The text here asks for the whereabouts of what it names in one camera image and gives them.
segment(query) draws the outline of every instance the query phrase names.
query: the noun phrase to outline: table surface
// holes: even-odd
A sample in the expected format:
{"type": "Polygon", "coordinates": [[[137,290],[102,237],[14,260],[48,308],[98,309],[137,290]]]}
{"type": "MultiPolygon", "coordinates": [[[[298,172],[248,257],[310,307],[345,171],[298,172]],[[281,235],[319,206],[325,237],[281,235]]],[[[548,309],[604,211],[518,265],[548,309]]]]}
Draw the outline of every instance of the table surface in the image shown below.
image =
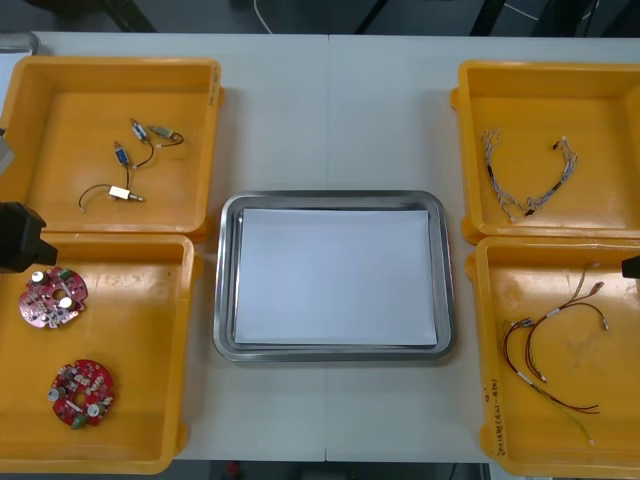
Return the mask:
{"type": "Polygon", "coordinates": [[[448,361],[232,364],[211,341],[217,239],[199,246],[182,459],[484,462],[456,118],[468,59],[640,62],[635,39],[41,33],[55,55],[214,57],[226,102],[211,211],[233,193],[418,189],[444,204],[459,332],[448,361]]]}

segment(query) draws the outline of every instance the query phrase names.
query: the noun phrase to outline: connector terminal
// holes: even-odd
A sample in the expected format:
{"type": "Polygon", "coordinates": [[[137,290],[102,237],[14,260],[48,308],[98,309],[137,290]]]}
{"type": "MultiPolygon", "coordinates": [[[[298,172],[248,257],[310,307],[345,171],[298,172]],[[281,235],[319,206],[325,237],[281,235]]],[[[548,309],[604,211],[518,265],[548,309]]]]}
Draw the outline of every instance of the connector terminal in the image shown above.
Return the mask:
{"type": "Polygon", "coordinates": [[[155,125],[149,125],[149,130],[158,135],[161,138],[166,138],[167,140],[173,140],[173,130],[166,127],[157,127],[155,125]]]}
{"type": "Polygon", "coordinates": [[[133,118],[131,119],[131,129],[133,130],[133,133],[136,134],[136,137],[138,137],[138,140],[140,140],[142,143],[149,143],[149,134],[147,134],[143,126],[136,122],[133,118]]]}
{"type": "Polygon", "coordinates": [[[120,165],[122,165],[123,167],[129,165],[129,156],[127,155],[127,152],[124,151],[124,148],[122,148],[122,145],[120,145],[118,142],[113,142],[113,146],[115,148],[116,157],[118,158],[118,162],[120,162],[120,165]]]}
{"type": "Polygon", "coordinates": [[[115,185],[109,188],[109,195],[113,198],[120,198],[122,200],[137,200],[138,202],[144,202],[144,198],[134,195],[126,188],[116,187],[115,185]]]}

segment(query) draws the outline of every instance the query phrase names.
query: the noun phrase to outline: capacitor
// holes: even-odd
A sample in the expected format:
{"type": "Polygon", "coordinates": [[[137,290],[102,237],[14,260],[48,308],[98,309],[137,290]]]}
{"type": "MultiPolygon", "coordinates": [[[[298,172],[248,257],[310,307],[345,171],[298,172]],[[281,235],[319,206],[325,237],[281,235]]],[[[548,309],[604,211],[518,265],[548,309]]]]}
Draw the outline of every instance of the capacitor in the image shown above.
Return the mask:
{"type": "Polygon", "coordinates": [[[51,390],[49,390],[47,399],[49,399],[50,402],[55,402],[59,398],[63,398],[66,395],[67,395],[67,391],[64,389],[64,387],[52,388],[51,390]]]}
{"type": "Polygon", "coordinates": [[[71,297],[62,297],[58,302],[58,306],[63,310],[73,310],[76,308],[76,301],[71,297]]]}
{"type": "Polygon", "coordinates": [[[102,403],[92,403],[87,407],[87,415],[90,417],[98,417],[104,413],[105,406],[102,403]]]}
{"type": "Polygon", "coordinates": [[[89,417],[87,417],[84,414],[78,415],[76,418],[73,419],[73,423],[71,424],[71,429],[72,430],[78,430],[78,429],[84,427],[84,425],[85,425],[85,423],[87,423],[88,419],[89,419],[89,417]]]}
{"type": "Polygon", "coordinates": [[[44,272],[36,271],[31,274],[31,281],[34,285],[45,285],[49,282],[49,276],[44,272]]]}

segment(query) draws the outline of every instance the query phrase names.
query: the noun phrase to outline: black object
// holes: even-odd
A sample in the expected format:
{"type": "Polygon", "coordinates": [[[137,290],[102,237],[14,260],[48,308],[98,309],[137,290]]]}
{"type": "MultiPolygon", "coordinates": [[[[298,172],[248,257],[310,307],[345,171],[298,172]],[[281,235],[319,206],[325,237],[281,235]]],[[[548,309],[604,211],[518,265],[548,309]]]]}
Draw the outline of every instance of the black object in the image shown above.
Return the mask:
{"type": "Polygon", "coordinates": [[[505,3],[505,0],[484,0],[469,35],[472,37],[487,37],[491,35],[491,31],[505,3]]]}
{"type": "Polygon", "coordinates": [[[532,37],[575,37],[592,0],[548,0],[532,37]]]}
{"type": "Polygon", "coordinates": [[[629,0],[602,34],[603,37],[640,36],[640,2],[629,0]]]}
{"type": "Polygon", "coordinates": [[[98,0],[98,3],[123,32],[156,32],[133,0],[98,0]]]}
{"type": "Polygon", "coordinates": [[[58,250],[40,239],[46,226],[30,208],[0,203],[0,273],[24,272],[34,263],[56,264],[58,250]]]}
{"type": "Polygon", "coordinates": [[[624,278],[640,278],[640,257],[622,261],[622,276],[624,278]]]}
{"type": "Polygon", "coordinates": [[[371,25],[371,22],[376,19],[376,17],[382,11],[388,1],[389,0],[377,0],[377,2],[373,5],[373,7],[371,7],[371,10],[369,10],[369,13],[367,13],[367,16],[364,17],[364,20],[362,20],[362,23],[358,26],[354,33],[356,35],[362,35],[364,32],[366,32],[367,28],[369,28],[369,25],[371,25]]]}

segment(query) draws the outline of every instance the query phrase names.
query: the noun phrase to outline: wire bundle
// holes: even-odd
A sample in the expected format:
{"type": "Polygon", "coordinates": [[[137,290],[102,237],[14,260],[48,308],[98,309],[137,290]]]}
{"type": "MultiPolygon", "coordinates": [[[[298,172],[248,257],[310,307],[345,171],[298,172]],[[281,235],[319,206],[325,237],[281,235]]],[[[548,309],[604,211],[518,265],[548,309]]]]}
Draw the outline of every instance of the wire bundle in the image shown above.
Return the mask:
{"type": "MultiPolygon", "coordinates": [[[[604,282],[597,282],[596,284],[593,285],[593,287],[591,288],[591,290],[589,291],[588,294],[580,296],[580,291],[581,291],[582,286],[584,284],[584,279],[585,279],[587,270],[590,267],[596,267],[596,266],[597,266],[597,264],[596,265],[590,265],[587,268],[585,268],[585,270],[582,272],[582,276],[580,277],[580,282],[578,283],[578,287],[576,288],[573,296],[569,299],[569,301],[563,303],[558,308],[556,308],[556,309],[548,312],[547,314],[543,315],[537,321],[533,321],[531,318],[525,318],[525,319],[520,320],[518,322],[512,323],[511,327],[509,328],[509,330],[505,334],[505,336],[503,338],[503,341],[502,341],[502,355],[504,356],[505,360],[509,364],[509,368],[511,368],[511,370],[513,370],[513,372],[516,375],[518,375],[527,385],[529,385],[531,388],[533,388],[536,392],[538,392],[540,395],[545,397],[547,400],[550,400],[551,402],[553,402],[554,405],[556,405],[558,407],[564,407],[566,409],[572,410],[572,411],[577,412],[577,413],[584,413],[584,414],[589,414],[589,415],[595,415],[595,414],[600,413],[599,411],[596,410],[599,407],[598,404],[581,407],[581,406],[577,406],[577,405],[572,405],[572,404],[566,403],[566,402],[560,400],[559,398],[551,395],[549,392],[547,392],[543,388],[541,388],[538,385],[536,385],[527,376],[527,374],[525,374],[525,373],[521,372],[520,370],[518,370],[518,368],[513,364],[513,361],[511,360],[511,357],[509,355],[509,337],[511,336],[511,334],[513,332],[515,332],[516,330],[518,330],[520,328],[530,328],[531,329],[531,330],[529,330],[529,333],[527,335],[527,339],[526,339],[526,342],[525,342],[525,352],[524,352],[525,363],[527,365],[527,368],[533,373],[533,375],[536,378],[538,378],[539,380],[541,380],[544,383],[547,383],[547,378],[544,375],[542,375],[542,373],[540,372],[540,369],[536,367],[536,365],[534,363],[534,360],[533,360],[533,334],[542,325],[542,323],[545,320],[548,320],[549,318],[553,317],[554,315],[560,313],[563,310],[566,310],[567,308],[577,307],[577,306],[584,306],[584,307],[588,307],[588,308],[591,308],[592,310],[596,311],[598,313],[599,317],[600,317],[600,321],[602,322],[603,329],[604,330],[609,330],[609,324],[607,322],[607,319],[604,316],[604,313],[602,313],[602,311],[598,307],[596,307],[596,306],[584,301],[587,298],[590,298],[590,297],[594,296],[595,294],[597,294],[600,291],[600,289],[604,286],[604,282]]],[[[593,438],[591,437],[591,434],[589,433],[589,431],[587,430],[585,425],[580,420],[578,420],[576,417],[571,415],[569,412],[563,410],[562,408],[561,408],[561,411],[565,415],[567,415],[574,423],[576,423],[580,427],[580,429],[587,436],[587,438],[589,440],[589,443],[593,445],[594,444],[593,438]]]]}
{"type": "Polygon", "coordinates": [[[540,210],[549,201],[549,199],[553,196],[553,194],[556,193],[558,189],[567,180],[569,180],[569,178],[571,178],[576,168],[576,164],[578,163],[578,154],[571,150],[566,137],[562,137],[561,140],[557,141],[553,145],[553,149],[556,150],[558,147],[560,147],[562,156],[564,157],[564,160],[565,160],[564,170],[562,172],[562,176],[560,177],[560,180],[558,180],[558,182],[541,197],[527,198],[527,205],[524,206],[521,203],[519,203],[511,194],[509,194],[506,190],[502,188],[493,171],[493,166],[491,162],[493,159],[493,153],[496,147],[498,146],[499,141],[500,141],[500,129],[497,127],[492,128],[491,130],[485,130],[482,133],[482,142],[484,143],[485,162],[486,162],[487,172],[489,174],[489,180],[491,182],[491,186],[493,187],[493,190],[496,192],[496,196],[498,197],[498,202],[500,203],[500,207],[509,216],[509,220],[514,222],[515,217],[511,213],[509,207],[511,206],[517,207],[521,211],[525,212],[525,216],[533,215],[536,211],[540,210]]]}

